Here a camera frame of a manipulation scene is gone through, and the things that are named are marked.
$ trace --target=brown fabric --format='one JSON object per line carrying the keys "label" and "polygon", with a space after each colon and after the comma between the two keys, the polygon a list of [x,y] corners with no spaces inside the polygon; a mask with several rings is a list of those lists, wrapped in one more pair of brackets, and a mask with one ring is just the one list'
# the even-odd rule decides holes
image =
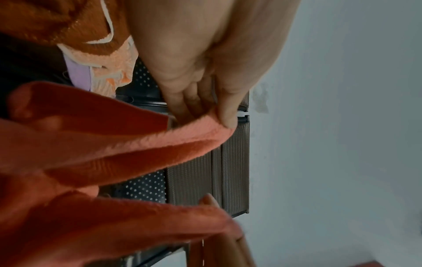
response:
{"label": "brown fabric", "polygon": [[129,30],[123,1],[105,0],[105,4],[114,28],[114,37],[106,44],[86,44],[110,32],[100,0],[2,0],[0,32],[41,45],[66,44],[109,55],[129,37]]}

